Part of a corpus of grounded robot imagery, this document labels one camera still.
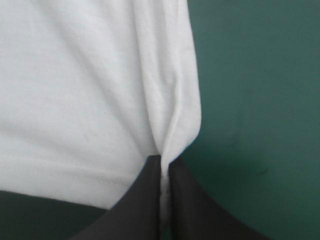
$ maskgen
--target stitching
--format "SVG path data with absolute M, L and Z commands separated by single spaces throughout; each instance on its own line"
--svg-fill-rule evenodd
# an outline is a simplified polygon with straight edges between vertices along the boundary
M 10 167 L 10 166 L 0 166 L 0 169 L 8 169 L 8 170 L 13 170 L 13 171 L 21 171 L 21 172 L 33 172 L 33 173 L 37 173 L 40 175 L 43 175 L 44 173 L 34 169 L 34 168 L 18 168 L 18 167 Z M 59 173 L 54 173 L 51 171 L 46 171 L 46 173 L 51 174 L 53 176 L 60 176 L 61 174 Z M 97 183 L 102 183 L 102 184 L 109 184 L 109 185 L 115 185 L 115 186 L 125 186 L 124 184 L 120 184 L 117 182 L 112 182 L 112 181 L 102 181 L 102 180 L 96 180 L 96 179 L 92 179 L 89 177 L 79 177 L 79 176 L 70 176 L 70 175 L 65 175 L 68 178 L 72 178 L 72 179 L 80 179 L 80 180 L 87 180 L 87 181 L 92 181 L 92 182 L 97 182 Z
M 99 168 L 99 167 L 91 167 L 87 164 L 80 164 L 80 163 L 76 163 L 73 162 L 72 164 L 66 163 L 66 162 L 53 162 L 52 160 L 48 160 L 46 158 L 33 158 L 33 157 L 28 157 L 28 156 L 21 156 L 21 155 L 13 155 L 13 154 L 4 154 L 4 153 L 0 153 L 0 156 L 3 157 L 8 157 L 8 158 L 15 158 L 15 159 L 24 159 L 24 160 L 37 160 L 37 161 L 45 161 L 47 163 L 51 163 L 51 164 L 58 164 L 58 165 L 64 165 L 64 166 L 68 166 L 68 167 L 73 167 L 73 166 L 78 166 L 78 167 L 83 167 L 83 168 L 90 168 L 91 170 L 97 170 L 97 171 L 101 171 L 103 170 L 103 168 Z M 109 173 L 116 173 L 116 171 L 112 171 L 109 169 L 106 169 Z

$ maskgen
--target green wall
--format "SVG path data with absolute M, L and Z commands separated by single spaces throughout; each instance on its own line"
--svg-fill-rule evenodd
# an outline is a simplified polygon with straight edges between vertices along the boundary
M 202 128 L 184 157 L 276 240 L 320 239 L 320 1 L 189 0 Z

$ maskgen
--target white fabric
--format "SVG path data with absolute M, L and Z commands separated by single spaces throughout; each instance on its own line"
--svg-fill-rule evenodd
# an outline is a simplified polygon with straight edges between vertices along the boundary
M 0 190 L 111 208 L 200 121 L 186 0 L 0 1 Z

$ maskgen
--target cotton fabric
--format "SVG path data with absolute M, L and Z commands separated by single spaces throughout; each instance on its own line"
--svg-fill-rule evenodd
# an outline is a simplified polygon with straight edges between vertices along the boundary
M 0 2 L 0 190 L 110 209 L 197 136 L 186 0 Z

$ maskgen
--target teal background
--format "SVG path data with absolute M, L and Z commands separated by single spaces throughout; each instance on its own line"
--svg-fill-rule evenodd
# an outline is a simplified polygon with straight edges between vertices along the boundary
M 252 228 L 320 239 L 320 1 L 188 2 L 202 127 L 186 164 Z M 104 212 L 6 192 L 0 206 L 4 240 L 67 239 Z

